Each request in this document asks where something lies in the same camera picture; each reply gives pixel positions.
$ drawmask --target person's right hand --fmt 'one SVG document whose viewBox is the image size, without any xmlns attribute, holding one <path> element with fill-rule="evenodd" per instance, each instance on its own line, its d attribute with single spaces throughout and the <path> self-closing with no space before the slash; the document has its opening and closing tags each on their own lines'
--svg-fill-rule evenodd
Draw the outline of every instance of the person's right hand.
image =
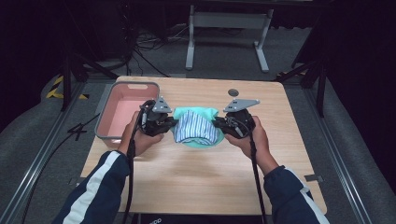
<svg viewBox="0 0 396 224">
<path fill-rule="evenodd" d="M 268 137 L 259 118 L 252 116 L 256 127 L 253 130 L 253 140 L 257 149 L 256 160 L 262 172 L 267 175 L 279 165 L 270 153 Z M 242 139 L 237 139 L 230 134 L 225 134 L 224 137 L 234 146 L 240 147 L 242 152 L 251 159 L 250 137 L 247 136 Z"/>
</svg>

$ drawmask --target folded cloth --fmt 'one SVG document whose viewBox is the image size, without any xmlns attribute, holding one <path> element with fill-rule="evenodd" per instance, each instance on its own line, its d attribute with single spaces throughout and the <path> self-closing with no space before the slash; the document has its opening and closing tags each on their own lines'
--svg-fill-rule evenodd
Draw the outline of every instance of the folded cloth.
<svg viewBox="0 0 396 224">
<path fill-rule="evenodd" d="M 224 134 L 217 129 L 212 120 L 219 111 L 207 107 L 178 107 L 174 119 L 177 125 L 172 129 L 175 142 L 189 147 L 213 147 L 221 142 Z"/>
</svg>

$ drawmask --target wooden table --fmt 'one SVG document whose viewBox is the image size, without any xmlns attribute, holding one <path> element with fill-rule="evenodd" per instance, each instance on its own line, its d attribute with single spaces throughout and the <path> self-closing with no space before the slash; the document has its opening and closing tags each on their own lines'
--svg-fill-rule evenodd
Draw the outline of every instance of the wooden table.
<svg viewBox="0 0 396 224">
<path fill-rule="evenodd" d="M 216 80 L 168 77 L 120 77 L 118 81 L 153 81 L 160 95 L 175 109 L 178 106 L 207 106 L 219 110 L 231 102 L 229 89 L 239 91 L 239 99 L 259 99 L 248 111 L 262 121 L 270 149 L 304 180 L 314 173 L 283 86 L 275 82 Z M 109 150 L 95 137 L 81 176 L 87 176 Z M 327 212 L 318 182 L 308 182 L 318 207 Z M 128 183 L 122 193 L 124 211 Z M 271 204 L 263 194 L 266 214 Z M 197 149 L 174 142 L 165 134 L 134 163 L 134 198 L 131 212 L 166 214 L 260 215 L 260 204 L 250 160 L 241 150 L 223 140 L 215 147 Z"/>
</svg>

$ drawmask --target white stripe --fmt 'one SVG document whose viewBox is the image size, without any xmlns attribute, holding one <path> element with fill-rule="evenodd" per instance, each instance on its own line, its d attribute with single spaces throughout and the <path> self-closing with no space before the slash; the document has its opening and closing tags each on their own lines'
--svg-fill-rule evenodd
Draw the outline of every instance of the white stripe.
<svg viewBox="0 0 396 224">
<path fill-rule="evenodd" d="M 300 180 L 300 182 L 303 184 L 303 188 L 300 190 L 300 192 L 301 194 L 303 194 L 306 203 L 308 203 L 312 211 L 315 213 L 318 222 L 323 224 L 330 223 L 329 220 L 327 220 L 327 218 L 323 215 L 322 211 L 320 211 L 318 206 L 314 203 L 314 201 L 306 194 L 309 191 L 309 187 L 303 181 L 301 181 L 301 179 L 299 179 L 298 176 L 290 168 L 285 168 L 285 170 L 288 170 L 292 174 L 294 174 L 297 177 L 297 179 Z"/>
<path fill-rule="evenodd" d="M 97 191 L 105 174 L 110 170 L 114 161 L 120 155 L 119 152 L 112 151 L 106 158 L 105 163 L 92 175 L 87 183 L 87 191 L 81 194 L 72 204 L 70 213 L 64 218 L 64 224 L 81 223 L 84 220 L 85 213 L 95 198 Z"/>
</svg>

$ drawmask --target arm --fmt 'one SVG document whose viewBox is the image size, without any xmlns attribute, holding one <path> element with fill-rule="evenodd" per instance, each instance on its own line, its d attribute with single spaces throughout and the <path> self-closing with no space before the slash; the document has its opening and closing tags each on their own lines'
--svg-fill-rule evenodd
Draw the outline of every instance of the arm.
<svg viewBox="0 0 396 224">
<path fill-rule="evenodd" d="M 329 223 L 312 200 L 309 188 L 284 166 L 279 166 L 269 150 L 267 134 L 259 118 L 253 117 L 256 128 L 253 139 L 257 148 L 257 164 L 264 174 L 264 189 L 273 206 L 274 223 Z M 225 138 L 250 158 L 250 139 Z"/>
<path fill-rule="evenodd" d="M 120 196 L 130 168 L 129 142 L 138 113 L 126 125 L 117 151 L 106 152 L 96 167 L 68 196 L 53 223 L 112 223 L 120 208 Z M 163 134 L 148 136 L 138 130 L 134 136 L 135 154 L 139 156 L 160 142 Z"/>
</svg>

